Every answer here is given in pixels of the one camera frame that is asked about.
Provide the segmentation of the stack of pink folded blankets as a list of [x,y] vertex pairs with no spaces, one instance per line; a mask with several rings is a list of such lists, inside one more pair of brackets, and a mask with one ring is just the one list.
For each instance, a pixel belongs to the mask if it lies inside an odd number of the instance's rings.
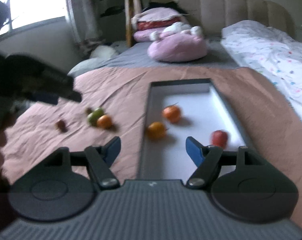
[[163,31],[175,22],[188,24],[184,15],[171,8],[157,7],[136,14],[131,19],[134,40],[136,42],[149,42],[149,35],[152,32]]

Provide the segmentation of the small green fruit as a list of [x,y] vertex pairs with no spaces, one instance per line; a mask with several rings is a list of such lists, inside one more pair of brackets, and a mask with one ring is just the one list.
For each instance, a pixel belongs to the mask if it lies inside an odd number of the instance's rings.
[[96,118],[100,118],[101,116],[104,115],[104,111],[101,107],[96,108],[93,112],[92,112],[93,116]]

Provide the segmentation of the beige padded headboard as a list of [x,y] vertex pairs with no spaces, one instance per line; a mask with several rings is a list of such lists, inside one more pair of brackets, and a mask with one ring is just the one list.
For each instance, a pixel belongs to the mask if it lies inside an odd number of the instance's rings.
[[295,23],[289,12],[267,0],[151,0],[176,1],[186,11],[188,22],[200,25],[206,36],[218,36],[223,28],[244,20],[259,22],[295,38]]

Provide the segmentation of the pink plush bunny pillow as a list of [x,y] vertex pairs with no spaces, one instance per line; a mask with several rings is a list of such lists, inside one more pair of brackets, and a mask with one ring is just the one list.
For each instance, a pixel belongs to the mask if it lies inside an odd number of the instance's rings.
[[207,55],[206,41],[199,26],[175,22],[162,32],[152,32],[149,38],[152,44],[147,53],[155,61],[189,62]]

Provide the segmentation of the red apple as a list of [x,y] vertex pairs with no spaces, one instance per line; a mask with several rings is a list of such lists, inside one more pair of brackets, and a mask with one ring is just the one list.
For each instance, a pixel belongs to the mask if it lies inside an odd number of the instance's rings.
[[228,144],[229,134],[223,130],[216,130],[211,134],[211,144],[225,149]]

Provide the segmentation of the tangerine with stem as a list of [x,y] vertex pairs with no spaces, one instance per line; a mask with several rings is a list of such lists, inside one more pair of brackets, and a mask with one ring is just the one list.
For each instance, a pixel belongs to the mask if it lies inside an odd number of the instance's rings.
[[162,110],[162,116],[172,124],[177,123],[181,119],[181,109],[176,104],[167,106]]

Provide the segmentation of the black box with white lining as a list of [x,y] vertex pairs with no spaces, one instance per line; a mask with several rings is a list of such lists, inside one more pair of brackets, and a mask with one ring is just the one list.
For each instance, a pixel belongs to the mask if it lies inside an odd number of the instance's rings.
[[[162,116],[162,110],[174,104],[181,109],[181,119],[172,124]],[[186,153],[187,137],[207,146],[212,132],[224,130],[229,134],[228,151],[236,151],[240,146],[253,147],[233,108],[211,79],[151,82],[144,127],[157,121],[165,124],[166,136],[159,140],[143,136],[138,179],[187,181],[196,169]]]

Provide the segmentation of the white round plush toy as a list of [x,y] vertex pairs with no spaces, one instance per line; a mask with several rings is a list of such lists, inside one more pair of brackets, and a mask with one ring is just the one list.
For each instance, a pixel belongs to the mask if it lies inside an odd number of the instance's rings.
[[108,60],[112,57],[119,55],[119,53],[111,46],[100,45],[90,54],[90,59],[99,58]]

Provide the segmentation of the orange round fruit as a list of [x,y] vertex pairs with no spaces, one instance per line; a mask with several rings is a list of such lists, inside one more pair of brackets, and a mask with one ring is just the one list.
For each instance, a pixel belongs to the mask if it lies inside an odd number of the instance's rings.
[[102,115],[97,119],[97,127],[102,128],[102,129],[109,129],[113,126],[113,121],[110,115]]

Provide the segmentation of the grey bed sheet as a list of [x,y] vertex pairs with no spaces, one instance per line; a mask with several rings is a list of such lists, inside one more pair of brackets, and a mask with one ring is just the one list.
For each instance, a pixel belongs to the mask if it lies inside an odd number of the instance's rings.
[[137,43],[122,54],[109,59],[103,67],[201,66],[235,69],[239,65],[221,45],[220,40],[201,41],[190,38],[186,45],[167,38],[156,42]]

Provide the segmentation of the dark red plum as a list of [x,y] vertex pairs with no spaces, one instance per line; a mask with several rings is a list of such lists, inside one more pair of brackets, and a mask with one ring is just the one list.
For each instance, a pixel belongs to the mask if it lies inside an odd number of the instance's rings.
[[66,122],[64,120],[62,120],[62,119],[58,120],[55,123],[55,126],[60,132],[62,132],[62,133],[67,132]]

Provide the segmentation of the green tomato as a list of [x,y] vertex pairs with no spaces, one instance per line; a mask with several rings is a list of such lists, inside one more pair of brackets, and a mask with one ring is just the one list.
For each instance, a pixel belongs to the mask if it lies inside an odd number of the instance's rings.
[[97,126],[98,118],[99,118],[98,115],[95,112],[92,112],[87,116],[87,121],[90,126]]

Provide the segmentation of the brown kiwi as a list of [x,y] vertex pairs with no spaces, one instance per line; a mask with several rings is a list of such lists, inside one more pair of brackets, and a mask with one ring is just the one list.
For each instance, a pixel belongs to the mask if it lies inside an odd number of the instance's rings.
[[86,114],[89,115],[93,112],[92,108],[88,107],[86,110],[85,110]]

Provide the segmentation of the yellow orange fruit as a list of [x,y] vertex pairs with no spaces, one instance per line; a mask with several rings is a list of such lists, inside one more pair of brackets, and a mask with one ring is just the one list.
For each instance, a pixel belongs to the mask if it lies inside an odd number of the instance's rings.
[[147,136],[150,140],[159,140],[166,136],[167,128],[162,122],[153,122],[147,127]]

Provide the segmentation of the wooden post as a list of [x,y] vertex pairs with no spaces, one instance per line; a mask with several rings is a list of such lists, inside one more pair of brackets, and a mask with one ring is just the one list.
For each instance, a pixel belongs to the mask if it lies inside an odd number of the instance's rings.
[[127,47],[131,48],[134,45],[132,18],[142,11],[141,0],[124,0],[125,15],[126,15],[126,43]]

